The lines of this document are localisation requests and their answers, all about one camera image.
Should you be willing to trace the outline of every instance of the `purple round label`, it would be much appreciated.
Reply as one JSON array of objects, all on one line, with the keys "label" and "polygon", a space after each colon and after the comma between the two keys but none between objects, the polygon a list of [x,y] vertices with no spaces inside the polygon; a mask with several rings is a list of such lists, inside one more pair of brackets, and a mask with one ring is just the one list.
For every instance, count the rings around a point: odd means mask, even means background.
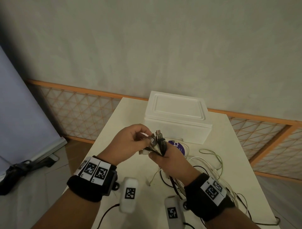
[{"label": "purple round label", "polygon": [[172,144],[173,146],[176,146],[177,149],[180,150],[180,152],[185,155],[185,148],[182,146],[182,144],[180,144],[179,142],[173,142],[173,141],[168,141],[170,144]]}]

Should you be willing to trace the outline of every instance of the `white controller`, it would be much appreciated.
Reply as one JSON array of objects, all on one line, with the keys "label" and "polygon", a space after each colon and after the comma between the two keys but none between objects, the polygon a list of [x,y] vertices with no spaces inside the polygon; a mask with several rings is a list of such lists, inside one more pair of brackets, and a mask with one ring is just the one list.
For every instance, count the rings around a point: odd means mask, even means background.
[{"label": "white controller", "polygon": [[125,177],[120,194],[120,212],[133,213],[138,197],[138,180]]},{"label": "white controller", "polygon": [[184,229],[185,225],[185,209],[182,206],[183,201],[179,196],[169,196],[165,199],[165,209],[169,228],[171,229]]}]

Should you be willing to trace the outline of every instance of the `person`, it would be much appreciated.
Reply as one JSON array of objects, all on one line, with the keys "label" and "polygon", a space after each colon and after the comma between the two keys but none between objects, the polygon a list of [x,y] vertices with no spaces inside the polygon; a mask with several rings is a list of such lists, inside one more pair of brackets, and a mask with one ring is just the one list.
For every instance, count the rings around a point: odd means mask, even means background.
[{"label": "person", "polygon": [[[118,166],[118,164],[129,159],[137,151],[150,145],[150,139],[142,133],[148,136],[152,134],[149,128],[142,124],[135,124],[123,128],[97,157],[112,165]],[[185,186],[189,185],[201,174],[200,171],[196,170],[184,158],[175,146],[169,143],[167,143],[167,151],[164,157],[155,153],[150,153],[149,157],[158,164],[165,173],[180,180]],[[100,204],[101,202],[94,203],[82,199],[70,189],[67,189],[32,229],[91,228],[99,211]],[[205,225],[208,229],[259,229],[256,224],[237,208],[224,209],[220,215],[205,222]]]}]

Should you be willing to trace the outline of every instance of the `white lid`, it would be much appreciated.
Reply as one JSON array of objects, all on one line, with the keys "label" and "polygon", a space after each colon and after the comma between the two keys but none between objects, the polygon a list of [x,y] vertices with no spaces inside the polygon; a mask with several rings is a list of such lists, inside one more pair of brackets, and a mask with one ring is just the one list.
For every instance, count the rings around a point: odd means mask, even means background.
[{"label": "white lid", "polygon": [[212,127],[202,98],[151,91],[146,118],[194,126]]}]

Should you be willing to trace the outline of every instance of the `wooden floor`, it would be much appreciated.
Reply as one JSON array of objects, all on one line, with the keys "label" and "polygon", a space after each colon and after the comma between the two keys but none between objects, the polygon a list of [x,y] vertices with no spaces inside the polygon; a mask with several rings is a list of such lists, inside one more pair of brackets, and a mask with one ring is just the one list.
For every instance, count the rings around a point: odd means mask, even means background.
[{"label": "wooden floor", "polygon": [[91,147],[92,144],[90,143],[75,140],[70,140],[65,145],[71,174],[80,166]]}]

